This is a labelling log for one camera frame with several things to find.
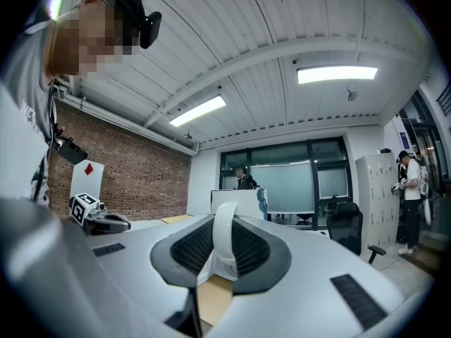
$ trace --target white board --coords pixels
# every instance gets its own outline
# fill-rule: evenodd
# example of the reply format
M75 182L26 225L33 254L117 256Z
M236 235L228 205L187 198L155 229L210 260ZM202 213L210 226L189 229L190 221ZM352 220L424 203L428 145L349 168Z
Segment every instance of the white board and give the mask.
M94 169L86 174L87 166L91 164ZM101 179L104 174L104 164L84 160L73 167L72 184L70 185L70 197L81 193L88 193L96 199L100 199Z
M266 190L212 190L211 214L215 214L219 206L227 201L238 204L235 214L250 218L266 220Z

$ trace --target white ceiling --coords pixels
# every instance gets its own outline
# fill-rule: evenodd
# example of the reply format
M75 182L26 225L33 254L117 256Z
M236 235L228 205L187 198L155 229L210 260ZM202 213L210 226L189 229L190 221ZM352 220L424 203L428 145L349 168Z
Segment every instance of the white ceiling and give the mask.
M182 144L187 131L190 143L214 146L281 125L302 131L312 120L318 127L343 118L385 124L424 78L431 50L401 0L143 4L147 13L163 14L156 42L121 74L81 79L80 90L88 101ZM297 83L298 68L351 63L376 66L375 80ZM358 92L357 100L347 101L347 89ZM181 127L168 123L217 94L226 107Z

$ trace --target ceiling beam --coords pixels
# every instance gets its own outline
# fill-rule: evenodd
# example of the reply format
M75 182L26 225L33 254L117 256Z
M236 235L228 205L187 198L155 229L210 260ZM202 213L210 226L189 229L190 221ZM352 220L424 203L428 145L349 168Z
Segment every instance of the ceiling beam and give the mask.
M308 132L312 130L333 129L339 127L354 127L363 125L378 125L377 116L357 116L354 118L334 118L326 120L306 121L303 123L295 123L283 125L279 127L270 127L268 129L256 130L244 134L233 135L222 139L212 140L211 142L201 143L199 150L216 148L229 144L254 141L257 139L276 137L278 135L289 135L298 132Z
M424 81L424 78L428 72L429 64L431 62L431 54L418 64L417 69L409 75L407 79L404 79L404 84L399 84L397 89L393 92L384 105L381 112L378 114L379 124L386 126L387 123L393 119L393 117L400 112L402 108L407 104L412 95L420 84Z
M80 76L69 75L69 92L78 98L80 95Z
M366 53L387 56L389 58L397 58L411 63L418 63L419 61L413 53L397 46L391 46L389 44L383 44L365 39L357 40L344 37L312 37L279 42L277 44L268 45L240 55L237 58L229 60L198 77L196 80L183 87L180 91L165 101L160 106L158 111L153 112L144 123L144 127L149 127L151 124L156 122L162 114L165 114L172 108L175 108L178 104L193 94L196 94L203 88L252 65L263 63L264 61L275 58L280 58L282 56L302 54L312 51L355 51L357 44L359 44L359 51Z

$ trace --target sneakers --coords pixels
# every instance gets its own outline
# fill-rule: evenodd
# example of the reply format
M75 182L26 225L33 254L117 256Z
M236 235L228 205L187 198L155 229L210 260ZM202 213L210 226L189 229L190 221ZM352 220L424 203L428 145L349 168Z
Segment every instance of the sneakers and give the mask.
M407 248L407 247L401 248L401 249L399 250L399 253L400 253L400 254L412 254L413 252L414 252L413 249L409 249L409 248Z

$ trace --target backpack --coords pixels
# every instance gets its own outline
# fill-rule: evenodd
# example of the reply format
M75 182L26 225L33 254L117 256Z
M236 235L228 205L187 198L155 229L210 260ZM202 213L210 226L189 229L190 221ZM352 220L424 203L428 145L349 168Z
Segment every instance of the backpack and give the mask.
M420 189L420 194L424 195L427 198L429 192L428 170L424 165L420 165L420 176L418 179L418 186Z

